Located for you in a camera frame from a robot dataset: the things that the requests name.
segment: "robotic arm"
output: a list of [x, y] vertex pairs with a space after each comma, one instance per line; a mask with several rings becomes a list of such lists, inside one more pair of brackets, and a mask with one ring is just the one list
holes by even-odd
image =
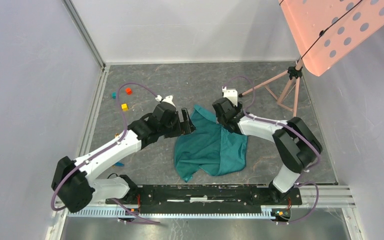
[[272, 199], [279, 202], [288, 194], [301, 173], [316, 159], [316, 154], [308, 145], [281, 125], [287, 125], [297, 131], [311, 143], [319, 154], [323, 150], [322, 145], [299, 117], [294, 117], [289, 121], [258, 117], [269, 123], [257, 121], [255, 115], [244, 114], [242, 103], [238, 102], [238, 92], [235, 89], [224, 87], [222, 91], [223, 98], [216, 100], [212, 106], [217, 121], [225, 129], [231, 133], [255, 136], [276, 144], [283, 166], [270, 182], [269, 188]]
[[127, 134], [123, 139], [121, 134], [116, 135], [105, 145], [84, 156], [74, 160], [66, 156], [59, 160], [51, 185], [52, 189], [55, 191], [69, 172], [86, 162], [62, 184], [57, 193], [70, 212], [80, 211], [91, 201], [123, 198], [130, 190], [129, 184], [123, 178], [96, 178], [126, 156], [155, 143], [161, 136], [174, 138], [192, 133], [195, 126], [190, 121], [188, 110], [182, 108], [181, 113], [183, 121], [180, 121], [179, 113], [173, 103], [173, 96], [167, 96], [152, 113], [147, 113], [133, 121], [128, 126]]

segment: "white wall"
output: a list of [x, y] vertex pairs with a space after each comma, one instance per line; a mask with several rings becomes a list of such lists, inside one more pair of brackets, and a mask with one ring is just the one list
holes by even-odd
[[0, 0], [0, 240], [39, 240], [100, 68], [60, 0]]
[[321, 77], [305, 80], [339, 178], [368, 239], [384, 239], [384, 26]]
[[107, 63], [295, 60], [277, 0], [73, 0]]

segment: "yellow cube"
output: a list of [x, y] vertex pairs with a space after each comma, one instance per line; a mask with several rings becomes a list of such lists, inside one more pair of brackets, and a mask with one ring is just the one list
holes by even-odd
[[126, 112], [127, 110], [129, 110], [129, 107], [127, 106], [127, 103], [123, 103], [121, 105], [121, 109], [123, 109], [124, 112]]

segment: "folded cloth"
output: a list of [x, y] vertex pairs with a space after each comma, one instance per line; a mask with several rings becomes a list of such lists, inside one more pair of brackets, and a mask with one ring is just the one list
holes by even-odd
[[222, 176], [245, 168], [248, 137], [230, 133], [216, 123], [216, 116], [195, 105], [190, 120], [196, 130], [177, 138], [174, 167], [188, 182], [199, 169], [211, 176]]

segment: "pink perforated panel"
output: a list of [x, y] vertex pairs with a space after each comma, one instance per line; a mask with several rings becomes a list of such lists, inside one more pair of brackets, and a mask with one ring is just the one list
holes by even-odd
[[[337, 21], [359, 0], [284, 0], [280, 5], [298, 50], [303, 55], [320, 31]], [[332, 26], [303, 58], [320, 76], [384, 25], [384, 0], [363, 0]]]

